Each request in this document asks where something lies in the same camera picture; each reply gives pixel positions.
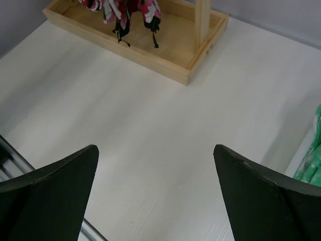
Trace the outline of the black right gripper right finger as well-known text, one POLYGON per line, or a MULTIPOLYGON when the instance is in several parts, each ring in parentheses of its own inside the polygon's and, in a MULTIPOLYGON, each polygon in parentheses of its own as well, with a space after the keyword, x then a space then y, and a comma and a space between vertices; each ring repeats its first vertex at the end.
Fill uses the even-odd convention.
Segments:
POLYGON ((320 240, 320 187, 221 144, 213 155, 235 240, 320 240))

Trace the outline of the pink floral trousers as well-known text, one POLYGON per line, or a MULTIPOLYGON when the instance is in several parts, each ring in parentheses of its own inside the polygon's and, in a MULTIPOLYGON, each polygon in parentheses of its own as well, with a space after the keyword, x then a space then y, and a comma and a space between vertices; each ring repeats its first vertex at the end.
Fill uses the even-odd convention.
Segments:
POLYGON ((105 24, 115 22, 112 32, 117 35, 118 42, 129 33, 132 14, 141 12, 145 28, 152 32, 154 47, 159 47, 155 34, 159 31, 162 12, 157 1, 82 0, 79 3, 92 12, 103 11, 105 24))

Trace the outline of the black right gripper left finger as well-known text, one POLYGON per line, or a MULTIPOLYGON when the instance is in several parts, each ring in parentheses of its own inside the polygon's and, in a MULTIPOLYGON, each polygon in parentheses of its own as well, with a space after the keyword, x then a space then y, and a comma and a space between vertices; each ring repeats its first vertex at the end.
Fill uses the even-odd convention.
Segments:
POLYGON ((1 240, 77 240, 98 159, 89 145, 1 182, 1 240))

